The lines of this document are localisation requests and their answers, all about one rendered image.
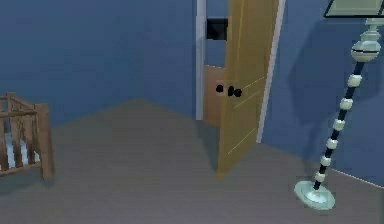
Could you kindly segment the tan wooden room door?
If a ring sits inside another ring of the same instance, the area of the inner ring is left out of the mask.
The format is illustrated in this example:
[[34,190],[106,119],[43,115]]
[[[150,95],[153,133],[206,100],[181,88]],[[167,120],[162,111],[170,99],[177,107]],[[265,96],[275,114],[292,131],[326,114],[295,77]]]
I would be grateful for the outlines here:
[[279,0],[229,0],[224,96],[217,178],[222,179],[256,143]]

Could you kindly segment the pale green floor lamp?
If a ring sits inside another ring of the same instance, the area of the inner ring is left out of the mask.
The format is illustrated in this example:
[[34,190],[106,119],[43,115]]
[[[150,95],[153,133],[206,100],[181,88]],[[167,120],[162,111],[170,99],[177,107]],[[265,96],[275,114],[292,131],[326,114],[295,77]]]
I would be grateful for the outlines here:
[[326,150],[320,159],[319,170],[314,175],[314,182],[299,181],[294,186],[297,198],[306,206],[315,210],[330,210],[335,205],[332,192],[322,183],[326,170],[331,165],[331,156],[338,146],[338,137],[345,126],[345,117],[353,105],[353,95],[362,81],[362,70],[367,62],[375,59],[380,51],[378,31],[384,26],[384,0],[330,0],[323,14],[324,18],[364,18],[368,29],[360,35],[351,48],[351,57],[356,62],[353,73],[347,81],[347,91],[339,103],[339,112],[333,122],[333,129],[326,142]]

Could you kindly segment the brown wooden crib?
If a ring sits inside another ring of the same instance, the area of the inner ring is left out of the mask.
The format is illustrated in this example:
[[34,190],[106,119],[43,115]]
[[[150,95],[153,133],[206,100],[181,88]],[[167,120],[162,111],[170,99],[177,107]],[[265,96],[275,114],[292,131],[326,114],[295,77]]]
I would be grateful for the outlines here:
[[7,92],[0,95],[0,177],[31,168],[54,177],[49,106]]

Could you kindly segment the black framed wall picture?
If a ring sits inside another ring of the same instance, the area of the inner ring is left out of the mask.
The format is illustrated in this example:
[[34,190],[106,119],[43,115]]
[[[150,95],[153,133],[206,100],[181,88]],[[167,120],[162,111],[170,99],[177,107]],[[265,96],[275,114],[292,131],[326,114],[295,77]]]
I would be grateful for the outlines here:
[[208,18],[206,22],[206,38],[211,40],[226,40],[227,28],[227,18]]

